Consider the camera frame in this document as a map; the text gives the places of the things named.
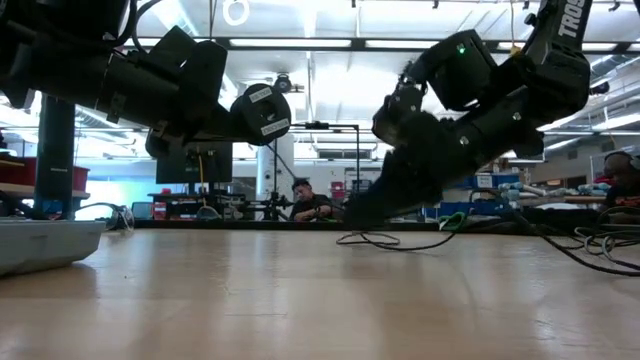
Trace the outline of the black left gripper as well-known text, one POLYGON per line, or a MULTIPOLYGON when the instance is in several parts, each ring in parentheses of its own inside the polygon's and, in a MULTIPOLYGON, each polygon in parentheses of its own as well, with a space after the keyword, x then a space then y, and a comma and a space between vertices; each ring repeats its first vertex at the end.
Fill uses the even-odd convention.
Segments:
POLYGON ((169 156, 199 141, 237 142, 236 106, 212 105, 191 106, 179 109, 167 119, 152 125, 147 133, 145 150, 153 158, 169 156))

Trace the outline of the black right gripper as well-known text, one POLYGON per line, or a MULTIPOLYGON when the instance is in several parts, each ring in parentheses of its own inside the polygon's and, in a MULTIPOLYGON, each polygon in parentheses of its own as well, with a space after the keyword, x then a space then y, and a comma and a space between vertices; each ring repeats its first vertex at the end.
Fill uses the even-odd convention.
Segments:
POLYGON ((442 122, 427 112, 405 116, 399 143, 380 177, 351 198, 343 222, 372 227, 440 201, 443 190, 500 156, 500 132, 483 119, 442 122))

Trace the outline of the black cord spool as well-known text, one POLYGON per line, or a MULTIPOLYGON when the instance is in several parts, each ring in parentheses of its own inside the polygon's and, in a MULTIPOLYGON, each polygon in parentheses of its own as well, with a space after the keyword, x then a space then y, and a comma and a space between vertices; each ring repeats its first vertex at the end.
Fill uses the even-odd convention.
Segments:
POLYGON ((271 85, 254 84, 230 108, 231 138, 263 146, 285 135, 291 125, 291 109, 285 97, 271 85))

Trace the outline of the black computer monitor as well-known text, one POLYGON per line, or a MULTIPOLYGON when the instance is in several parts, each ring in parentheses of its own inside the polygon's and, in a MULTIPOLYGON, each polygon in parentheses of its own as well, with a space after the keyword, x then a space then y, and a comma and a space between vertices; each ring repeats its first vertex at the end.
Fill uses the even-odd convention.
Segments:
POLYGON ((232 181, 231 142, 195 142, 156 161, 157 184, 232 181))

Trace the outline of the person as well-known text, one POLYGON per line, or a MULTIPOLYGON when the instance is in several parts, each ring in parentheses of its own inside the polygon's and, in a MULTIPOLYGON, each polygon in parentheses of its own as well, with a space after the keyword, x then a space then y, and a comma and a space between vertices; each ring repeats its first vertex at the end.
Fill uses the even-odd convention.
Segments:
POLYGON ((607 211, 610 223, 614 224, 640 224, 640 212, 635 213, 632 208, 640 209, 640 171, 607 171, 604 166, 604 175, 612 181, 607 192, 602 209, 607 211))
POLYGON ((308 222, 313 219, 332 219, 333 208, 326 195, 316 194, 306 179, 296 179, 292 184, 296 202, 289 219, 294 222, 308 222))

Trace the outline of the grey glove green cuff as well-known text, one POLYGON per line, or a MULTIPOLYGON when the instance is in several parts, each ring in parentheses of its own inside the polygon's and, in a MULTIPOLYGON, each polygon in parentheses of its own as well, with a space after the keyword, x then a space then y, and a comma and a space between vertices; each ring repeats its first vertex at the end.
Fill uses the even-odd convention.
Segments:
POLYGON ((451 215, 443 215, 438 218, 439 230, 456 232, 463 228, 467 222, 467 214, 465 212, 455 212, 451 215))

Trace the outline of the black bar stand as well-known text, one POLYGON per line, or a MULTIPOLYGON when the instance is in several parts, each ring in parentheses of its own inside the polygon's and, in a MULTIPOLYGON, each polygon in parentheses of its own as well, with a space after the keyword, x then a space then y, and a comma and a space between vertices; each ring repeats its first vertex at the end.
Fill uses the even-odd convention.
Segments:
MULTIPOLYGON (((311 121, 311 122, 303 122, 303 123, 293 123, 291 125, 292 128, 304 128, 304 132, 308 132, 308 133, 313 133, 314 130, 322 130, 322 131, 329 131, 331 130, 334 133, 341 133, 343 129, 353 129, 355 131, 356 134, 356 167, 355 167, 355 171, 356 171, 356 187, 355 187, 355 191, 356 194, 360 191, 360 184, 361 184, 361 180, 360 180, 360 163, 361 163, 361 147, 360 147, 360 126, 358 124, 330 124, 328 122, 321 122, 321 121, 311 121)), ((334 161, 335 159, 316 159, 316 160, 308 160, 308 161, 312 161, 314 165, 316 165, 319 161, 322 162, 322 160, 327 160, 327 161, 334 161)), ((345 180, 343 182, 343 187, 344 187, 344 200, 348 200, 349 196, 352 194, 352 192, 349 189, 349 184, 350 181, 346 180, 346 175, 345 175, 345 180)))

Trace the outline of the blue storage bin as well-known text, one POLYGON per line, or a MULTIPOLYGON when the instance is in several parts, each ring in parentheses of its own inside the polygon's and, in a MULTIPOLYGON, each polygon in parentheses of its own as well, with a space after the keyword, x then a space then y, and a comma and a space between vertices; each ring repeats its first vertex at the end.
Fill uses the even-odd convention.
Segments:
POLYGON ((481 173, 468 176, 459 184, 461 188, 498 188, 501 184, 517 183, 518 174, 489 174, 481 173))
POLYGON ((475 201, 475 202, 441 202, 436 207, 427 207, 423 209, 425 217, 439 218, 442 216, 450 216, 454 213, 464 213, 466 215, 497 215, 503 211, 501 203, 494 201, 475 201))

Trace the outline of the black tripod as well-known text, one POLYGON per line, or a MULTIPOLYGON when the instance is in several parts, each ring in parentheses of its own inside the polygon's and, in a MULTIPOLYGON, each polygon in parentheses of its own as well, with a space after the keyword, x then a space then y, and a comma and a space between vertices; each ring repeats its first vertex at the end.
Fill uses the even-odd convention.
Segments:
POLYGON ((242 220, 288 221, 287 210, 294 205, 292 186, 296 175, 275 146, 264 147, 265 161, 258 165, 256 195, 236 204, 242 220))

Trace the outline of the red plastic storage bin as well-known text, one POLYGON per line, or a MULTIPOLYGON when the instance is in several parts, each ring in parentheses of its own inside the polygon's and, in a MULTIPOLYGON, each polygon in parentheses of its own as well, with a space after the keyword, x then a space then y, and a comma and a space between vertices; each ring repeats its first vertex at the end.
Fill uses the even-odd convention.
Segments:
MULTIPOLYGON (((34 186, 36 180, 35 157, 4 159, 0 158, 0 183, 34 186)), ((72 189, 74 191, 86 190, 89 169, 74 167, 72 189)))

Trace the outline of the grey tool kit case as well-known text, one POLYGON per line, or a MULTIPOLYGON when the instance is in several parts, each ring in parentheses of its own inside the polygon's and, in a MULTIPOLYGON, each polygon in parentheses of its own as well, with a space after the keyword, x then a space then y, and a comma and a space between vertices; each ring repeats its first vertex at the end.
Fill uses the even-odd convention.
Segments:
POLYGON ((0 218, 0 277, 68 266, 93 254, 101 221, 0 218))

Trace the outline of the wooden shelf board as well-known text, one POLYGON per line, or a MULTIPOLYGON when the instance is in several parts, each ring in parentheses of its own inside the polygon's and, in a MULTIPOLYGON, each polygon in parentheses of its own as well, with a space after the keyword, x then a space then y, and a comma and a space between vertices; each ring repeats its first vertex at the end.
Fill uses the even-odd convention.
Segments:
MULTIPOLYGON (((35 187, 22 184, 0 183, 0 191, 15 197, 33 198, 35 187)), ((79 190, 73 190, 72 198, 86 200, 90 198, 90 194, 79 190)))

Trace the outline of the person's headphones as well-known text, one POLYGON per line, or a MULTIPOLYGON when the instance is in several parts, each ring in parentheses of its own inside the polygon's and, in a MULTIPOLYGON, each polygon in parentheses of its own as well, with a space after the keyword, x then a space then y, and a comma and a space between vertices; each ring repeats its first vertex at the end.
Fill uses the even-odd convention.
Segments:
POLYGON ((604 166, 607 171, 640 171, 640 156, 624 151, 612 152, 604 157, 604 166))

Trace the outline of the black upright post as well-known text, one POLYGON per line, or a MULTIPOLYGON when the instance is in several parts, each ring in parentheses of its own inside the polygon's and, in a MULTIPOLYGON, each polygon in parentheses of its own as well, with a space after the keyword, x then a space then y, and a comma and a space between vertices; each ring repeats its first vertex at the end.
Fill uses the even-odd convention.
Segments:
POLYGON ((38 130, 35 209, 69 219, 73 209, 75 105, 43 95, 38 130))

